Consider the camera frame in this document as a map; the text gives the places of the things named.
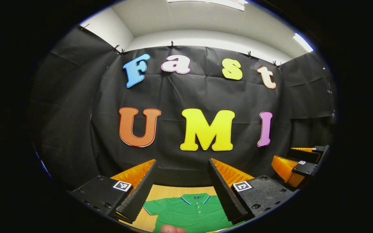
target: finger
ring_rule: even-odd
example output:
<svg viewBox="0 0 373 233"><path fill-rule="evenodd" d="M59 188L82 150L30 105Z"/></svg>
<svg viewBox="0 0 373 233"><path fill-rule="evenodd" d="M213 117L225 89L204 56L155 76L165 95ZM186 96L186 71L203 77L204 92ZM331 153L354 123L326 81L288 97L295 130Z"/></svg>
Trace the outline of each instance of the finger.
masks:
<svg viewBox="0 0 373 233"><path fill-rule="evenodd" d="M176 232L175 227L171 225L162 225L159 233L178 233L178 232Z"/></svg>
<svg viewBox="0 0 373 233"><path fill-rule="evenodd" d="M179 227L177 227L177 228L175 228L175 229L176 229L176 233L187 233L186 230L183 229L183 228L179 228Z"/></svg>

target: white wall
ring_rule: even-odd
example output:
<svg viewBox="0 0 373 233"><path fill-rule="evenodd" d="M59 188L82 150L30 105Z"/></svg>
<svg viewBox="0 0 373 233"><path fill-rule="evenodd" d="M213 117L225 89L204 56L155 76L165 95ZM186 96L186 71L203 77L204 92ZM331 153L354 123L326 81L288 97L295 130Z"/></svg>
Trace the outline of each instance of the white wall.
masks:
<svg viewBox="0 0 373 233"><path fill-rule="evenodd" d="M133 34L110 7L80 23L83 27L87 24L90 24L86 27L87 30L98 35L113 47L119 44L118 50L127 50L133 41Z"/></svg>
<svg viewBox="0 0 373 233"><path fill-rule="evenodd" d="M246 37L237 36L219 31L205 30L175 30L151 33L140 37L135 37L127 47L126 51L174 45L206 46L219 49L228 49L247 54L251 51L251 56L266 60L284 63L292 58L279 50Z"/></svg>

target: letter m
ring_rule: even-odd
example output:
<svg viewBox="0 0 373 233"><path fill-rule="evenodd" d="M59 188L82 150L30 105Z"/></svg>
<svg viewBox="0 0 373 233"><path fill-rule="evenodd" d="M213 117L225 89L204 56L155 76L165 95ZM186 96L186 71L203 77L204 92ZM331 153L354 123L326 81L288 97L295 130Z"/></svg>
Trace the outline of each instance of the letter m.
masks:
<svg viewBox="0 0 373 233"><path fill-rule="evenodd" d="M216 136L212 149L215 151L231 150L231 124L235 117L234 112L221 110L217 113L211 126L208 125L203 113L199 109L185 109L182 115L186 118L185 142L181 144L181 150L198 149L195 143L195 135L203 150L207 150Z"/></svg>

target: letter f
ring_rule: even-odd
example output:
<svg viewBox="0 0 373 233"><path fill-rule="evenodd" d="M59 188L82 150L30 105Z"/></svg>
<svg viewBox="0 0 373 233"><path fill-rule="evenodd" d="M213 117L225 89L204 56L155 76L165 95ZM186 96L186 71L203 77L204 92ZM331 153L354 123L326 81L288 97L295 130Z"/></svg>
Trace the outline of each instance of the letter f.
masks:
<svg viewBox="0 0 373 233"><path fill-rule="evenodd" d="M149 58L151 58L151 56L145 53L144 55L131 60L123 66L123 68L126 69L126 73L128 74L128 82L126 84L127 88L139 83L145 78L144 75L139 74L139 71L146 71L146 62L144 60L147 60Z"/></svg>

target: green shirt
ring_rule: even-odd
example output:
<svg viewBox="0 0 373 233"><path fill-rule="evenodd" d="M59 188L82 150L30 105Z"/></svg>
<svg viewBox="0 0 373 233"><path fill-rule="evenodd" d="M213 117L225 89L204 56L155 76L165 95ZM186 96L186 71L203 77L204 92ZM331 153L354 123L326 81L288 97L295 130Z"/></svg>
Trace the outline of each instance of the green shirt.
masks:
<svg viewBox="0 0 373 233"><path fill-rule="evenodd" d="M159 215L154 233L158 233L163 224L184 228L186 233L204 233L241 224L228 221L218 196L207 193L149 201L143 207L148 214Z"/></svg>

